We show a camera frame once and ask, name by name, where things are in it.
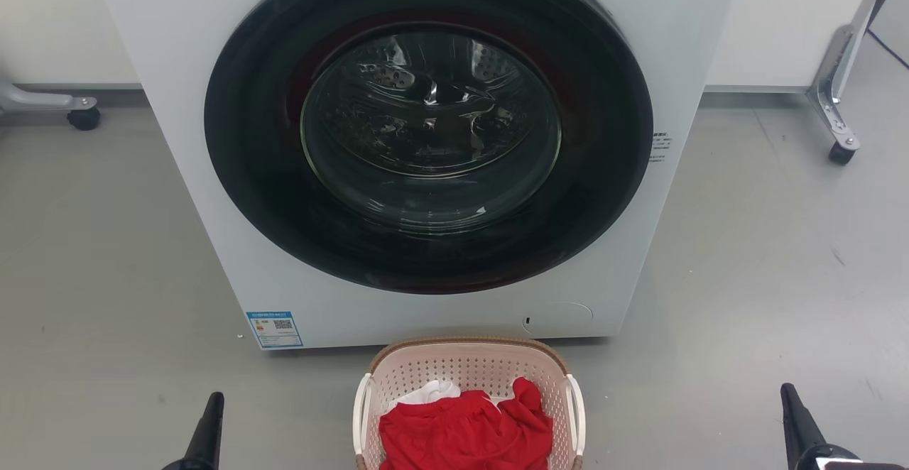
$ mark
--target red clothing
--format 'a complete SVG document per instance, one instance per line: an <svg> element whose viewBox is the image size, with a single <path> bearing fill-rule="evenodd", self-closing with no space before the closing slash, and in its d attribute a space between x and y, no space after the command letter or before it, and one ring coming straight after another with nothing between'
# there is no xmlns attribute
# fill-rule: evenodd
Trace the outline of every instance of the red clothing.
<svg viewBox="0 0 909 470"><path fill-rule="evenodd" d="M428 405L397 405L379 420L380 470L546 470L553 419L524 378L496 408L480 390Z"/></svg>

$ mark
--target black cable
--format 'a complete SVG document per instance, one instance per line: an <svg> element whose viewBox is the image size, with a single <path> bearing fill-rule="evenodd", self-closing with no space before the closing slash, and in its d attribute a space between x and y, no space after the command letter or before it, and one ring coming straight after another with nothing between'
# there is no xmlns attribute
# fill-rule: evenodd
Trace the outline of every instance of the black cable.
<svg viewBox="0 0 909 470"><path fill-rule="evenodd" d="M877 40L877 43L881 44L881 47L884 50L886 50L887 53L890 53L890 55L893 56L893 58L895 58L897 60L897 62L902 63L903 67L905 67L906 69L909 69L909 63L906 63L906 60L903 60L902 58L900 58L899 55L896 55L896 53L893 52L893 50L890 49L890 47L887 46L887 44L884 44L883 40L881 40L880 37L878 37L876 34L874 34L873 31L868 30L868 34L870 36L872 36L874 40Z"/></svg>

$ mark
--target front-loading washing machine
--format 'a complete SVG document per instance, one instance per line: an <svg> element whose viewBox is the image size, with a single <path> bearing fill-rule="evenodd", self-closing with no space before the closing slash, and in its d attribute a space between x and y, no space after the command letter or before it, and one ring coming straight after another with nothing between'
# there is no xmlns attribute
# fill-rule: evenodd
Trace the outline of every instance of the front-loading washing machine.
<svg viewBox="0 0 909 470"><path fill-rule="evenodd" d="M730 0L107 0L263 349L617 334Z"/></svg>

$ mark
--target white basket handle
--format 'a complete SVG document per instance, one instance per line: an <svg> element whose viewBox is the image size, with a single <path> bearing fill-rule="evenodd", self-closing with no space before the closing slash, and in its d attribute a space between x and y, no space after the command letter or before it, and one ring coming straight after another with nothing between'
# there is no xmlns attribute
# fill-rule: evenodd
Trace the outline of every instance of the white basket handle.
<svg viewBox="0 0 909 470"><path fill-rule="evenodd" d="M369 389L372 385L373 374L366 373L360 380L360 386L356 389L356 398L354 399L354 453L357 456L363 456L363 445L366 444L366 415L368 414L367 401Z"/></svg>
<svg viewBox="0 0 909 470"><path fill-rule="evenodd" d="M584 444L587 443L587 415L584 413L584 396L581 395L581 387L577 385L577 380L571 374L565 374L568 378L569 395L572 402L568 403L568 422L571 424L571 438L574 442L575 456L584 456Z"/></svg>

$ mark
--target plastic basket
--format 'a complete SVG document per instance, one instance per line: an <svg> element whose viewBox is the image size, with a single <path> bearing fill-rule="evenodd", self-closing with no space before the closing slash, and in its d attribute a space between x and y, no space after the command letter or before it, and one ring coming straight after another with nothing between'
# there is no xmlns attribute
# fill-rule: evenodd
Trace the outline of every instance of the plastic basket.
<svg viewBox="0 0 909 470"><path fill-rule="evenodd" d="M523 376L543 394L553 419L550 470L579 470L584 454L584 399L565 362L538 341L493 337L429 338L400 341L377 354L360 380L354 400L354 451L359 470L378 470L386 453L379 418L393 400L431 380L455 382L461 390L484 390L510 398L511 383Z"/></svg>

